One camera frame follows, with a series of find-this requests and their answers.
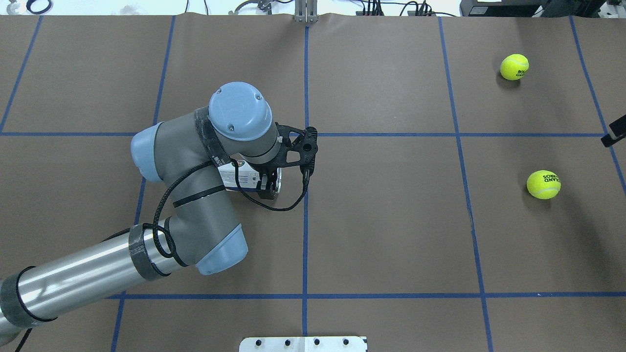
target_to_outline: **light blue joint cap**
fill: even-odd
[[[245,243],[244,232],[241,230],[241,224],[239,224],[202,258],[196,267],[202,275],[215,274],[242,261],[246,254],[248,254],[248,245]]]
[[[155,163],[155,138],[157,137],[158,127],[162,123],[159,122],[137,133],[130,142],[130,154],[133,156],[133,161],[139,168],[141,175],[150,182],[163,181],[158,176]]]
[[[250,141],[272,126],[272,109],[258,89],[244,82],[231,82],[218,89],[208,103],[213,127],[232,140]]]

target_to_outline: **silver metal tube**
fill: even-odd
[[[26,308],[40,319],[52,319],[146,282],[131,260],[128,236],[124,234],[26,271],[18,283]],[[174,259],[158,253],[152,230],[145,230],[143,238],[148,257],[161,272],[181,268]],[[162,232],[159,239],[168,250]],[[0,311],[0,346],[11,341],[11,335],[19,330]]]
[[[0,346],[11,342],[21,330],[4,317],[2,308],[0,308]]]

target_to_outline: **blue grid line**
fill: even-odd
[[[441,36],[441,50],[443,52],[443,63],[446,68],[446,79],[448,81],[448,94],[450,95],[450,108],[452,111],[452,119],[454,121],[454,132],[456,133],[456,148],[459,153],[459,163],[461,164],[461,176],[463,177],[463,188],[465,189],[465,201],[467,203],[469,221],[471,223],[471,236],[474,246],[474,259],[476,261],[476,274],[478,276],[478,287],[481,294],[481,303],[483,305],[483,319],[485,321],[485,333],[487,337],[487,347],[489,352],[493,352],[493,341],[491,338],[491,325],[489,323],[489,312],[487,310],[487,298],[485,297],[485,284],[483,282],[483,271],[480,265],[480,254],[478,252],[478,241],[476,239],[476,226],[474,224],[474,215],[471,208],[470,188],[465,172],[465,160],[463,158],[463,147],[461,145],[461,136],[459,133],[459,122],[456,116],[456,106],[454,104],[454,93],[452,91],[452,79],[450,78],[450,67],[448,63],[448,53],[446,51],[446,39],[443,33],[443,23],[441,17],[438,18],[439,35]]]
[[[321,132],[320,137],[592,137],[602,133],[491,133],[491,132]]]
[[[578,58],[580,59],[580,65],[582,66],[583,72],[585,73],[585,78],[587,79],[587,85],[589,86],[591,97],[593,98],[593,104],[595,105],[595,110],[598,113],[600,124],[602,124],[602,130],[604,131],[604,134],[606,135],[608,133],[607,124],[604,122],[604,116],[602,116],[600,103],[598,102],[598,97],[595,95],[595,90],[593,89],[591,77],[589,77],[589,72],[587,71],[587,65],[585,64],[585,58],[583,57],[583,51],[580,48],[580,41],[578,40],[578,32],[576,31],[576,24],[574,24],[574,17],[572,16],[570,16],[570,26],[572,27],[572,34],[574,35],[574,42],[576,42],[576,50],[578,51]],[[620,163],[617,160],[617,156],[615,155],[615,150],[613,149],[613,146],[609,147],[608,149],[611,152],[611,157],[613,158],[613,163],[615,164],[617,175],[619,176],[620,183],[622,184],[622,190],[624,194],[626,194],[626,182],[624,182],[622,168],[620,167]]]
[[[141,178],[141,186],[139,187],[139,198],[137,200],[137,208],[135,209],[135,225],[139,224],[139,216],[141,215],[141,207],[143,206],[143,193],[146,190],[146,178]]]
[[[309,126],[309,26],[304,28],[304,126]]]
[[[156,125],[157,120],[158,120],[158,112],[159,112],[159,107],[161,105],[163,85],[165,84],[165,73],[167,72],[167,63],[170,57],[170,48],[172,47],[172,37],[173,37],[175,22],[176,22],[176,16],[172,16],[172,21],[170,23],[170,32],[169,32],[168,39],[167,39],[167,47],[165,49],[165,58],[163,59],[163,70],[161,72],[161,80],[159,82],[158,94],[156,97],[155,115],[152,121],[152,125]],[[146,189],[146,179],[142,177],[141,186],[139,188],[139,196],[137,197],[138,198],[137,208],[135,209],[135,225],[139,224],[139,216],[141,215],[141,208],[143,206],[143,195],[145,193],[145,189]],[[124,314],[124,302],[126,301],[126,297],[127,297],[126,291],[123,291],[119,297],[120,297],[120,304],[118,306],[118,315],[115,320],[115,330],[113,331],[113,339],[111,339],[111,352],[115,352],[117,349],[117,342],[118,342],[118,338],[120,335],[120,328],[121,328],[121,319]]]
[[[626,297],[626,292],[500,292],[486,293],[487,298],[550,298],[550,297]]]
[[[137,132],[0,132],[8,137],[132,137]],[[319,137],[557,137],[600,138],[602,133],[492,133],[492,132],[320,132]]]
[[[587,79],[587,85],[589,86],[589,90],[591,91],[591,97],[593,98],[593,104],[595,105],[595,111],[598,113],[598,117],[600,118],[600,123],[602,124],[602,130],[604,134],[607,134],[607,125],[604,123],[604,117],[602,117],[602,111],[600,111],[600,104],[598,103],[598,99],[595,96],[595,90],[593,89],[593,85],[591,84],[591,78],[589,77],[589,72],[587,71],[587,66],[585,65],[585,60],[583,59],[583,52],[580,49],[580,42],[578,41],[578,33],[576,32],[576,26],[574,25],[574,18],[570,16],[570,25],[572,26],[572,34],[574,35],[574,42],[576,42],[576,50],[578,50],[578,58],[580,59],[580,64],[583,66],[583,72],[585,73],[585,78]]]
[[[304,195],[304,236],[302,241],[302,335],[309,334],[309,191]]]
[[[559,297],[596,297],[614,298],[626,297],[626,291],[573,291],[573,292],[486,292],[485,298],[559,298]],[[121,294],[115,294],[106,299],[119,299]],[[453,293],[268,293],[268,294],[128,294],[125,300],[237,300],[237,299],[479,299],[483,294],[479,292]]]
[[[24,61],[22,61],[22,66],[19,68],[18,77],[15,79],[15,84],[13,85],[11,96],[9,97],[9,101],[6,104],[6,108],[4,109],[4,115],[2,117],[2,121],[0,122],[0,132],[2,132],[2,130],[4,129],[6,120],[9,118],[9,111],[11,111],[11,105],[13,105],[13,98],[15,98],[15,94],[18,92],[19,82],[22,80],[22,75],[24,74],[26,63],[28,62],[28,58],[31,56],[31,51],[33,50],[35,39],[37,38],[37,34],[39,33],[39,27],[41,27],[41,22],[43,22],[43,16],[40,16],[39,20],[37,21],[37,26],[35,26],[35,30],[33,32],[33,37],[31,38],[30,44],[28,44],[28,50],[26,50],[26,55],[24,55]]]
[[[115,352],[115,349],[117,349],[117,341],[118,338],[120,337],[120,326],[121,326],[121,317],[124,314],[124,295],[126,294],[126,291],[122,292],[120,294],[120,303],[118,305],[118,315],[117,318],[115,319],[115,330],[113,330],[113,339],[111,340],[111,352]]]
[[[304,27],[304,126],[309,126],[309,26]],[[309,190],[302,219],[302,335],[309,334]]]
[[[309,299],[480,298],[480,293],[312,293]]]
[[[267,294],[126,294],[125,299],[189,299],[189,300],[235,300],[235,299],[302,299],[299,293]]]
[[[136,132],[0,132],[0,136],[14,137],[128,137]]]
[[[163,69],[161,71],[161,82],[158,86],[158,94],[156,96],[155,116],[152,120],[152,125],[156,125],[158,121],[158,112],[161,107],[161,96],[163,95],[163,86],[165,85],[165,73],[167,72],[167,63],[170,60],[170,48],[172,47],[172,36],[174,35],[174,24],[176,23],[176,16],[172,16],[172,22],[170,23],[170,34],[167,38],[167,48],[165,48],[165,59],[163,60]]]

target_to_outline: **tennis ball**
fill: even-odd
[[[509,55],[500,64],[500,74],[510,81],[524,77],[526,71],[528,71],[528,59],[522,54]]]
[[[528,176],[526,188],[535,198],[550,199],[561,190],[561,180],[552,171],[539,170]]]

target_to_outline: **black cable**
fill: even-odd
[[[41,11],[33,11],[33,9],[31,9],[31,6],[33,5],[33,3],[36,0],[28,0],[26,1],[26,9],[28,10],[28,12],[30,12],[31,14],[44,14],[47,13],[48,10],[50,10],[52,8],[52,0],[48,0],[48,5],[46,6],[46,8],[44,8]]]
[[[235,9],[235,12],[239,12],[239,10],[241,10],[242,8],[244,8],[244,6],[249,5],[249,4],[256,4],[255,1],[244,1],[241,4],[239,4],[239,6],[237,6],[237,8]]]
[[[258,200],[252,198],[247,193],[245,193],[245,191],[243,190],[243,188],[239,184],[239,163],[235,159],[230,159],[230,162],[235,167],[235,183],[237,184],[237,189],[239,190],[239,192],[241,192],[241,194],[243,194],[244,197],[246,197],[252,203],[254,203],[256,205],[259,205],[259,206],[261,206],[261,207],[263,207],[263,208],[265,208],[267,210],[271,210],[273,212],[288,212],[291,209],[295,208],[300,203],[300,201],[302,201],[302,199],[304,198],[304,195],[307,193],[307,190],[309,189],[309,179],[303,177],[302,178],[302,194],[300,194],[300,197],[298,198],[298,200],[296,200],[295,203],[293,203],[291,206],[286,207],[286,208],[274,208],[274,207],[271,207],[271,206],[269,206],[267,204],[263,204],[263,203],[259,202]]]
[[[424,14],[422,14],[422,16],[429,16],[429,15],[432,15],[432,14],[447,14],[448,16],[458,17],[458,16],[457,16],[457,15],[455,15],[455,14],[451,14],[451,13],[442,13],[442,12],[438,12],[438,11],[433,11],[433,12],[429,12],[429,13],[424,13]]]
[[[402,8],[402,11],[400,11],[400,14],[398,16],[402,16],[402,14],[404,13],[404,9],[406,9],[407,6],[409,6],[410,4],[415,4],[415,13],[418,12],[418,7],[419,4],[417,1],[409,1],[408,3],[404,4],[404,7]]]
[[[158,207],[156,207],[156,212],[155,212],[155,216],[153,219],[153,223],[152,223],[152,239],[154,240],[155,243],[155,247],[157,249],[157,251],[159,252],[159,254],[161,254],[161,256],[165,257],[165,258],[174,258],[176,260],[176,262],[181,265],[181,266],[187,266],[182,259],[180,259],[180,257],[178,256],[178,253],[176,252],[176,244],[174,243],[174,238],[172,237],[172,234],[170,233],[169,230],[164,229],[162,227],[160,227],[158,225],[158,221],[159,218],[161,217],[161,212],[163,211],[163,207],[165,206],[165,202],[167,202],[167,198],[169,198],[170,194],[172,193],[172,191],[174,191],[174,189],[180,185],[181,182],[183,182],[187,177],[191,176],[191,174],[193,174],[194,172],[201,170],[205,167],[211,166],[213,165],[213,162],[211,160],[208,160],[204,163],[201,163],[200,165],[196,165],[192,168],[190,168],[189,170],[187,170],[183,175],[181,175],[176,181],[174,181],[174,183],[172,183],[167,190],[165,191],[165,193],[163,194],[163,197],[161,197],[161,201],[158,204]],[[170,252],[165,252],[165,250],[163,249],[162,245],[161,245],[161,241],[159,241],[158,239],[158,233],[157,230],[160,230],[163,232],[163,234],[165,235],[165,241],[167,242],[167,245],[170,249]]]
[[[32,331],[33,331],[33,328],[26,330],[24,337],[22,337],[22,341],[19,342],[18,347],[15,349],[15,352],[20,352],[22,350],[22,347],[24,347],[24,343],[26,343],[26,340],[28,339],[28,336],[30,336]]]
[[[122,236],[123,234],[126,234],[126,233],[128,233],[128,232],[130,232],[130,227],[129,227],[129,228],[127,228],[127,229],[123,229],[122,231],[119,231],[119,232],[118,232],[118,233],[116,233],[115,235],[111,235],[111,236],[107,237],[107,238],[106,238],[104,241],[102,241],[102,242],[106,242],[106,241],[108,241],[108,240],[110,240],[110,239],[114,239],[115,237]]]

